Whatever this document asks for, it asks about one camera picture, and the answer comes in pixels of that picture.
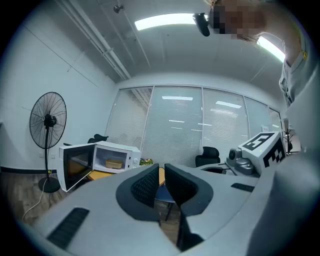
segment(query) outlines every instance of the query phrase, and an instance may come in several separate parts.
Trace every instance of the brown container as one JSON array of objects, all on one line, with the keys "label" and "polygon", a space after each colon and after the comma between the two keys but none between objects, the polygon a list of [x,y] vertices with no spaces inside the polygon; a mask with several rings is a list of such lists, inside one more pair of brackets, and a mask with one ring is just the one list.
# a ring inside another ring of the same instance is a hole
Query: brown container
[{"label": "brown container", "polygon": [[112,169],[121,169],[124,162],[116,159],[105,160],[105,167]]}]

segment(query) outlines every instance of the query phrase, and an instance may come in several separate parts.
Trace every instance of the wooden table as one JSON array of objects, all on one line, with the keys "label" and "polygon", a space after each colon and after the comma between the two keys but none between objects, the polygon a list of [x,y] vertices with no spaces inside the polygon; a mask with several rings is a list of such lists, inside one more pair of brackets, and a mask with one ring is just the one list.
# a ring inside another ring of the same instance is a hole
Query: wooden table
[{"label": "wooden table", "polygon": [[[89,180],[95,181],[97,179],[105,178],[114,174],[116,173],[93,170],[87,177],[89,178]],[[165,181],[165,169],[159,167],[159,186],[163,185]]]}]

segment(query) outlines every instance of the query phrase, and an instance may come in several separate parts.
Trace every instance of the black baseboard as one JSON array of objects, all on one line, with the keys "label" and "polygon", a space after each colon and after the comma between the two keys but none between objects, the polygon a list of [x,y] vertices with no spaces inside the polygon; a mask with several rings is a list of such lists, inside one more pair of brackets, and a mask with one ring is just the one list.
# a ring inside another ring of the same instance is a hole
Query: black baseboard
[{"label": "black baseboard", "polygon": [[[44,169],[43,170],[15,169],[15,168],[2,167],[2,166],[1,166],[1,172],[12,173],[12,174],[46,174],[46,170]],[[52,169],[52,173],[56,174],[57,169]]]}]

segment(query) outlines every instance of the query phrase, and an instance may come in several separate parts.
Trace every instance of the stool leg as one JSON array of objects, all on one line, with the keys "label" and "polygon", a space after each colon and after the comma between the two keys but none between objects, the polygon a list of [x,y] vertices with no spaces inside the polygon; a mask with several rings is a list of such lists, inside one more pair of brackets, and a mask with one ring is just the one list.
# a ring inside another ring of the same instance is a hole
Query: stool leg
[{"label": "stool leg", "polygon": [[172,207],[174,206],[174,203],[173,203],[173,202],[170,202],[170,203],[168,204],[168,206],[169,206],[169,210],[168,210],[167,215],[165,216],[165,221],[167,221],[167,220],[168,220],[169,215],[170,215],[171,210],[172,210]]}]

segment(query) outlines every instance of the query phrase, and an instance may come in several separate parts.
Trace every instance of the white ceiling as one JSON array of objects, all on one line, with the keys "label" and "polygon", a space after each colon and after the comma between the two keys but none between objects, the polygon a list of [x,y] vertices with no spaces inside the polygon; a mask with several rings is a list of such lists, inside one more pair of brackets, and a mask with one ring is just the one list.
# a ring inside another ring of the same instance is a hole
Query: white ceiling
[{"label": "white ceiling", "polygon": [[[267,91],[274,93],[274,90],[278,90],[280,93],[278,82],[282,63],[256,44],[231,40],[213,33],[205,37],[195,25],[187,24],[136,30],[134,22],[147,17],[169,13],[207,13],[209,6],[204,0],[120,1],[137,37],[124,13],[121,11],[116,14],[113,11],[114,5],[118,5],[117,0],[78,0],[78,2],[132,77],[155,71],[205,72],[243,80]],[[115,29],[118,30],[126,47]],[[277,38],[266,37],[278,47],[282,46]]]}]

